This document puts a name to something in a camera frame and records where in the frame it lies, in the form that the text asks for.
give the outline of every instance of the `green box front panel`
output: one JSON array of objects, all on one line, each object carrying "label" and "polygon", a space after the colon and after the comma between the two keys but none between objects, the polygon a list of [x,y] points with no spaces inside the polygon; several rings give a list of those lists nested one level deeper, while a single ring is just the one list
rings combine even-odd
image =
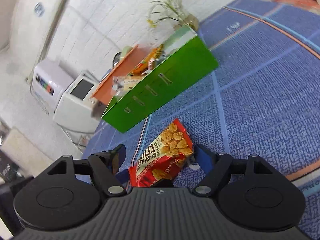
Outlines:
[{"label": "green box front panel", "polygon": [[[195,36],[118,102],[113,98],[102,119],[120,132],[126,132],[217,67],[216,59],[200,38]],[[159,77],[161,73],[170,81],[169,85]]]}]

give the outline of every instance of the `snack package in box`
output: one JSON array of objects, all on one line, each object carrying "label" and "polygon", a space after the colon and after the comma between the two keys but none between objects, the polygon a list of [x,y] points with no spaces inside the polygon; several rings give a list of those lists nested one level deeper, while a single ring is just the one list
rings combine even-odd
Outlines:
[{"label": "snack package in box", "polygon": [[150,187],[161,179],[174,179],[192,154],[192,141],[175,119],[143,152],[136,166],[129,168],[131,185]]}]

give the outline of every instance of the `round black object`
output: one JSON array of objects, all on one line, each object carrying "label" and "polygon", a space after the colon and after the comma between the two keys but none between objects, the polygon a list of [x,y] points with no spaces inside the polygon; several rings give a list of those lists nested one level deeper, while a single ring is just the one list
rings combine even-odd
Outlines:
[{"label": "round black object", "polygon": [[298,225],[303,194],[286,178],[259,174],[225,186],[218,206],[234,223],[255,231],[282,231]]},{"label": "round black object", "polygon": [[57,166],[70,162],[65,173],[54,174],[52,167],[48,168],[15,196],[16,214],[26,227],[44,231],[72,228],[92,218],[100,208],[99,192],[76,179],[72,158],[64,159],[67,161]]}]

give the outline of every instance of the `yellow flower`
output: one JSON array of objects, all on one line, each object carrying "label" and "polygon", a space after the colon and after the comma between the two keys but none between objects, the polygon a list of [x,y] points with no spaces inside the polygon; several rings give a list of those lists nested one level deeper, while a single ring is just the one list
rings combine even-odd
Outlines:
[{"label": "yellow flower", "polygon": [[155,28],[155,27],[156,27],[156,25],[153,23],[152,20],[147,19],[147,22],[149,23],[149,25],[150,25],[151,28]]}]

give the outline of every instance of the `white machine with screen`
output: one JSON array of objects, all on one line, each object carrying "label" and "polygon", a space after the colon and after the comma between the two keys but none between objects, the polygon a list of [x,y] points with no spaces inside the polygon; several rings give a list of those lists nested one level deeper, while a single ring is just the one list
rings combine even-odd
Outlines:
[{"label": "white machine with screen", "polygon": [[53,120],[71,131],[94,132],[101,120],[101,116],[93,116],[99,101],[91,96],[97,86],[98,82],[81,73],[63,93]]}]

